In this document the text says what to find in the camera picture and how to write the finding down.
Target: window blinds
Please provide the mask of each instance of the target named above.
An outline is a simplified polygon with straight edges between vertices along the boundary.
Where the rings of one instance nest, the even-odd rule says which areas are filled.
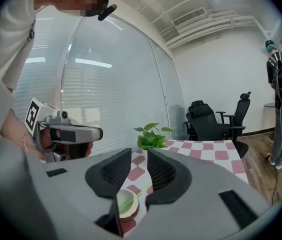
[[[37,14],[33,48],[13,91],[13,110],[22,122],[33,97],[59,106],[55,104],[55,93],[60,91],[57,83],[60,59],[64,49],[68,49],[69,35],[76,23],[76,18],[52,6]]]
[[[151,44],[160,72],[170,127],[175,130],[171,133],[171,138],[173,140],[186,140],[186,126],[183,124],[187,121],[185,104],[175,64],[166,52],[152,40]]]
[[[135,149],[134,128],[148,123],[169,126],[150,40],[115,16],[80,22],[69,46],[61,100],[62,109],[76,122],[103,129],[93,155]]]

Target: hand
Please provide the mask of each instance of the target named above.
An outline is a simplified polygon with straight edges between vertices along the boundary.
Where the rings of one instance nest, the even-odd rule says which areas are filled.
[[[41,134],[42,147],[44,149],[47,149],[48,147],[50,147],[52,145],[52,140],[51,140],[51,136],[50,136],[50,129],[45,128],[40,132],[40,134]],[[59,130],[56,131],[56,136],[58,138],[60,138],[60,131]],[[89,143],[88,148],[87,148],[86,153],[85,153],[85,157],[88,157],[89,155],[91,155],[92,148],[93,148],[93,142]],[[32,146],[32,148],[31,148],[31,146],[29,146],[28,149],[29,149],[30,152],[37,154],[41,160],[45,160],[45,156],[44,156],[43,152],[36,150],[34,148],[34,146]]]

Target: pink and white checkered table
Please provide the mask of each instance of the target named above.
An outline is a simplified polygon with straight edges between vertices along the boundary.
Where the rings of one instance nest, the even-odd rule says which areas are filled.
[[[240,156],[231,140],[189,141],[170,139],[166,141],[165,145],[168,147],[162,148],[163,150],[215,163],[249,184]],[[147,171],[147,158],[147,152],[144,150],[139,149],[132,153],[131,171],[122,185],[123,189],[129,189],[137,195],[152,183],[150,174]],[[153,188],[151,186],[145,193],[139,196],[137,216],[133,220],[121,223],[125,237],[131,233],[132,229],[147,214],[146,197],[152,192]]]

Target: potted plant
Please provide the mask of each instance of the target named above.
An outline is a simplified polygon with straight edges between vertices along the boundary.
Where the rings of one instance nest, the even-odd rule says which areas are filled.
[[[142,150],[148,150],[149,148],[167,148],[167,146],[165,145],[166,137],[159,134],[159,129],[157,128],[158,124],[159,123],[152,122],[147,124],[144,128],[134,128],[137,132],[142,133],[142,135],[139,135],[137,137],[137,146],[139,148],[141,148]],[[168,127],[161,128],[161,131],[172,133],[175,132],[175,130]]]

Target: person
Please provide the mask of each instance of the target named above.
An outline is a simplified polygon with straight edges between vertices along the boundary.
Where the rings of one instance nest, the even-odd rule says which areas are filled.
[[[36,14],[41,8],[54,6],[68,14],[83,16],[87,13],[89,16],[103,2],[104,0],[7,0],[0,9],[0,81],[11,93],[16,88],[34,44]],[[43,148],[51,146],[50,129],[46,128],[40,134]],[[18,120],[12,109],[4,120],[0,135],[24,151],[37,155],[40,160],[45,159],[44,154],[35,148],[26,126]],[[93,143],[90,143],[86,156],[91,154],[92,148]]]
[[[272,40],[265,42],[265,47],[270,53],[270,57],[266,63],[268,82],[273,89],[276,89],[275,79],[274,79],[274,69],[277,66],[278,60],[282,61],[282,52],[278,51],[277,46]],[[281,133],[281,117],[280,109],[282,103],[275,93],[275,136],[274,143],[272,147],[272,152],[268,154],[266,159],[275,169],[280,170],[282,168],[282,133]]]

